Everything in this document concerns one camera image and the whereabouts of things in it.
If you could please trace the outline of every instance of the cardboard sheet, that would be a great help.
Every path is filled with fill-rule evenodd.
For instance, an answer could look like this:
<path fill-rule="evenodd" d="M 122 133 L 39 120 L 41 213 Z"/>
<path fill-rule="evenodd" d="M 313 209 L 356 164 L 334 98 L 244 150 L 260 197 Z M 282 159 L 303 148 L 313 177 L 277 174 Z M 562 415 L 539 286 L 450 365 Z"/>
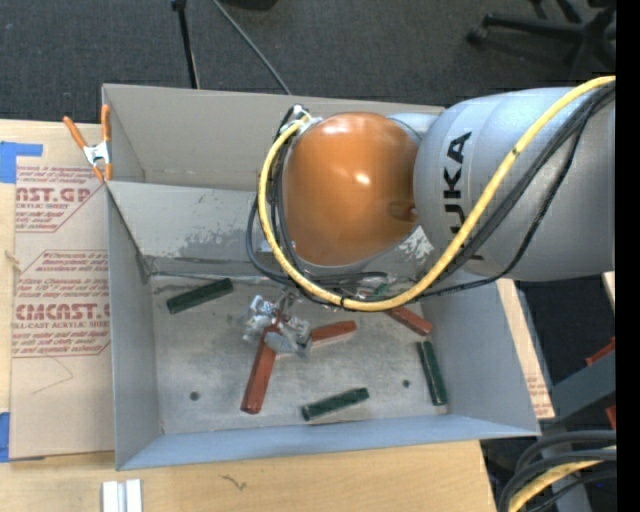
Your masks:
<path fill-rule="evenodd" d="M 89 144 L 100 141 L 99 126 L 79 128 Z M 104 187 L 62 123 L 1 121 L 0 137 L 10 145 L 5 179 L 15 177 L 3 184 L 15 213 L 2 229 L 2 290 L 13 296 L 2 301 L 4 317 L 12 304 L 10 324 L 3 322 L 11 340 L 9 456 L 112 449 Z"/>

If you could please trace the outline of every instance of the chair leg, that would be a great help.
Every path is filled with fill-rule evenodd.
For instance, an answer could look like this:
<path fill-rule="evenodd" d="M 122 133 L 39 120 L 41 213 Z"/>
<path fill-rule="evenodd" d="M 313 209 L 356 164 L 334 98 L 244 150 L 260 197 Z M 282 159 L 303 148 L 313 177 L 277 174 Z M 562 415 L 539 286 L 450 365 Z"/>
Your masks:
<path fill-rule="evenodd" d="M 553 23 L 546 20 L 532 20 L 518 16 L 501 16 L 488 13 L 482 20 L 481 27 L 503 27 L 529 34 L 549 37 L 559 41 L 572 42 L 581 38 L 578 26 L 567 26 L 560 23 Z"/>
<path fill-rule="evenodd" d="M 573 58 L 573 62 L 571 64 L 571 71 L 569 71 L 569 76 L 567 77 L 567 81 L 574 82 L 576 80 L 584 79 L 584 77 L 580 76 L 580 72 L 584 71 L 584 64 L 588 59 L 589 55 L 593 51 L 594 44 L 590 40 L 585 40 L 583 44 L 578 48 L 578 52 Z"/>

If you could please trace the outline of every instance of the black cable bundle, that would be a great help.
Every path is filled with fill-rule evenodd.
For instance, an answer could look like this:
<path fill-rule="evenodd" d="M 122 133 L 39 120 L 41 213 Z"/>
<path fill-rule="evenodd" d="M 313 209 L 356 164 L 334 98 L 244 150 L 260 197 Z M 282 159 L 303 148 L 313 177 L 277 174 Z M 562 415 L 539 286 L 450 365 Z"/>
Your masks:
<path fill-rule="evenodd" d="M 569 449 L 559 455 L 554 455 L 542 460 L 536 459 L 542 455 L 546 448 L 558 448 L 567 444 L 597 444 L 605 445 L 605 448 L 595 449 Z M 562 434 L 542 437 L 539 441 L 531 445 L 523 452 L 513 477 L 500 495 L 498 512 L 515 512 L 511 509 L 513 497 L 525 489 L 532 480 L 549 470 L 559 466 L 574 462 L 594 462 L 613 463 L 617 462 L 617 450 L 615 448 L 616 433 L 613 430 L 585 430 L 579 432 L 566 432 Z M 544 512 L 549 510 L 554 503 L 567 494 L 577 485 L 584 485 L 591 482 L 603 481 L 617 477 L 617 469 L 607 468 L 604 471 L 594 471 L 589 475 L 584 475 L 580 479 L 566 484 L 562 489 L 556 491 L 554 495 L 539 502 L 534 508 L 527 509 L 528 512 Z"/>

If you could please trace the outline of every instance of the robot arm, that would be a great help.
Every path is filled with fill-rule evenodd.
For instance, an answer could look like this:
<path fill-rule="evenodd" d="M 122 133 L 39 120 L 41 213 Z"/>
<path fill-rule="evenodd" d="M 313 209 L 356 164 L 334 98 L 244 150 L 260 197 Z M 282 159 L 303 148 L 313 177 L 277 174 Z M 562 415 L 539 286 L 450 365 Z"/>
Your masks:
<path fill-rule="evenodd" d="M 263 166 L 263 231 L 286 275 L 308 293 L 381 311 L 419 299 L 463 265 L 489 279 L 525 280 L 613 268 L 612 77 L 470 100 L 437 117 L 374 117 L 318 122 L 301 114 L 282 128 Z M 284 246 L 267 206 L 274 175 L 281 186 L 271 206 L 273 213 L 282 198 Z M 434 246 L 431 265 L 396 297 L 354 299 L 311 278 L 353 274 L 416 222 Z"/>

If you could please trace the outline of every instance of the black floor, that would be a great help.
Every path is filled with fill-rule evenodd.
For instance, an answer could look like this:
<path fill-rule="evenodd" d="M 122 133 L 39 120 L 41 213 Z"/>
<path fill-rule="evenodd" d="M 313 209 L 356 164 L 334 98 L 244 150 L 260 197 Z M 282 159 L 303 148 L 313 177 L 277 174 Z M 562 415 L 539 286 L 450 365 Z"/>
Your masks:
<path fill-rule="evenodd" d="M 593 10 L 577 0 L 587 18 Z M 487 11 L 533 18 L 526 0 L 227 0 L 220 4 L 299 95 L 450 106 L 505 90 L 571 85 L 571 47 L 495 29 L 466 40 Z M 546 0 L 550 19 L 562 21 Z M 189 0 L 186 18 L 202 89 L 285 94 L 213 0 Z M 575 78 L 614 72 L 591 59 Z M 0 117 L 97 122 L 103 83 L 190 87 L 170 0 L 0 0 Z M 554 382 L 584 366 L 615 335 L 598 278 L 521 283 Z M 582 418 L 604 422 L 602 410 Z M 522 446 L 485 446 L 497 479 Z M 594 512 L 617 509 L 610 488 Z"/>

